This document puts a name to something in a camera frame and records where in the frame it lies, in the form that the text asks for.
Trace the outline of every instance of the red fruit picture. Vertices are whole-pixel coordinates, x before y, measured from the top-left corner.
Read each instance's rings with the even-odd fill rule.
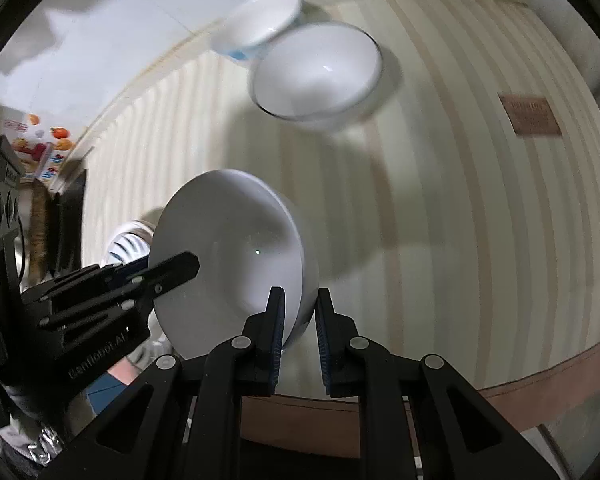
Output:
[[[66,128],[51,128],[49,131],[56,139],[64,139],[69,136],[69,130]]]

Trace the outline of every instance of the black device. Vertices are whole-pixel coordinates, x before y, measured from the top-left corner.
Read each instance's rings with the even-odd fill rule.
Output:
[[[208,355],[158,358],[70,440],[64,407],[147,338],[154,298],[195,278],[199,263],[181,253],[153,267],[147,257],[90,266],[21,295],[13,247],[21,174],[0,137],[0,427],[17,406],[64,439],[44,480],[237,478],[242,396],[270,396],[278,382],[284,290],[273,287],[265,311]],[[364,478],[416,479],[403,396],[411,403],[425,479],[557,478],[440,356],[414,361],[360,337],[351,318],[334,312],[326,288],[315,313],[327,393],[360,399]]]

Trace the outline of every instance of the blue and white bowl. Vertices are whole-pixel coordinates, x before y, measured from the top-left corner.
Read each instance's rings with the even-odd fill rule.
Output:
[[[237,62],[257,57],[270,40],[298,25],[302,0],[246,0],[227,16],[211,39],[211,48]]]

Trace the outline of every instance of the silver screw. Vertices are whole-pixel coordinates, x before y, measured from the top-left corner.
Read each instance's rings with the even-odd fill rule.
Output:
[[[445,365],[445,360],[439,355],[431,354],[424,358],[424,364],[433,370],[440,370]]]
[[[160,370],[168,370],[169,368],[173,368],[175,364],[176,358],[172,355],[163,355],[155,360],[155,365],[160,368]]]
[[[369,340],[364,337],[355,336],[351,338],[349,345],[356,350],[364,350],[369,346]]]
[[[130,308],[133,308],[135,304],[136,302],[134,300],[125,300],[120,303],[120,308],[122,310],[129,310]]]
[[[238,350],[241,350],[243,348],[248,348],[250,344],[251,344],[251,339],[249,339],[245,335],[236,336],[231,341],[231,346],[234,348],[237,348]]]

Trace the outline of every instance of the white wall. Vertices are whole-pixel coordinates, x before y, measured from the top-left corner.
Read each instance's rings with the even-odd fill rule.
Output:
[[[174,44],[240,1],[44,0],[0,54],[0,103],[52,114],[78,132]],[[547,7],[539,14],[560,38],[556,2],[566,4],[534,0]],[[595,84],[600,69],[587,63],[576,62]]]

